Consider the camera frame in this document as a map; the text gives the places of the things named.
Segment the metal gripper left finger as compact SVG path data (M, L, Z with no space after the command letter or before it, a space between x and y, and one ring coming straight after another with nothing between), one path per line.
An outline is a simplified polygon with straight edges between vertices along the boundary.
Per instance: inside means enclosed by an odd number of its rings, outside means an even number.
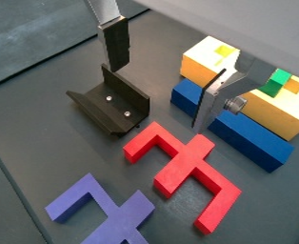
M127 19L121 15L115 0L83 0L97 20L97 35L102 43L111 72L129 63Z

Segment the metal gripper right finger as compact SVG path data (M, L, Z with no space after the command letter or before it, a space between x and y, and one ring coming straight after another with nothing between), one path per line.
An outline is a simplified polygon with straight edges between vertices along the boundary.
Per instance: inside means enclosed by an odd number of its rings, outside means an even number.
M241 94L261 87L276 67L241 52L229 57L221 70L203 86L191 128L201 133L222 110L238 114L246 104Z

